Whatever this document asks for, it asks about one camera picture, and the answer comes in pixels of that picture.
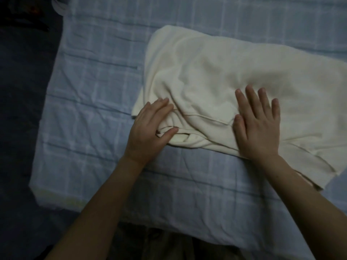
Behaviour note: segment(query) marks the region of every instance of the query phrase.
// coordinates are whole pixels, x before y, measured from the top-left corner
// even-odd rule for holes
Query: forearm
[[[46,259],[106,259],[121,209],[142,167],[120,159]]]
[[[316,259],[347,259],[347,217],[280,156],[256,163],[288,208]]]

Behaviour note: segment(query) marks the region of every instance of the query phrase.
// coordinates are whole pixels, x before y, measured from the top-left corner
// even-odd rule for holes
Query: person's left arm
[[[147,162],[152,160],[177,133],[171,128],[156,136],[160,122],[172,111],[168,99],[143,107],[130,131],[128,144],[117,167],[82,210],[46,260],[106,259],[121,209],[133,184]]]

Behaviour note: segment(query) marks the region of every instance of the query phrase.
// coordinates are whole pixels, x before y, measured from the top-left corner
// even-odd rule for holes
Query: plaid fabric
[[[39,204],[79,211],[110,175],[133,123],[146,44],[167,24],[347,60],[347,0],[71,0],[30,182]],[[323,194],[347,213],[346,184],[345,172]],[[123,219],[312,258],[262,174],[205,149],[167,146],[141,174]]]

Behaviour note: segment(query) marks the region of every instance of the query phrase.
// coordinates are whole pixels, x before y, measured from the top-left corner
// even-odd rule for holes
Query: bed sheet
[[[347,60],[347,0],[71,0],[46,92],[30,187],[80,211],[122,156],[146,44],[164,25]],[[323,195],[347,213],[347,173]],[[123,220],[217,244],[312,259],[289,212],[249,162],[167,146]]]

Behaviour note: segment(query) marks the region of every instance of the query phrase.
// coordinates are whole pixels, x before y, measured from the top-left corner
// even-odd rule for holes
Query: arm
[[[177,128],[156,136],[159,123],[173,109],[168,99],[149,102],[140,111],[130,131],[124,156],[111,176],[88,202],[80,216],[56,244],[47,260],[106,259],[121,209],[133,184],[152,160],[177,133]]]
[[[347,259],[347,217],[306,183],[278,155],[280,108],[265,89],[235,92],[240,115],[233,129],[240,152],[265,174],[299,227],[316,259]]]

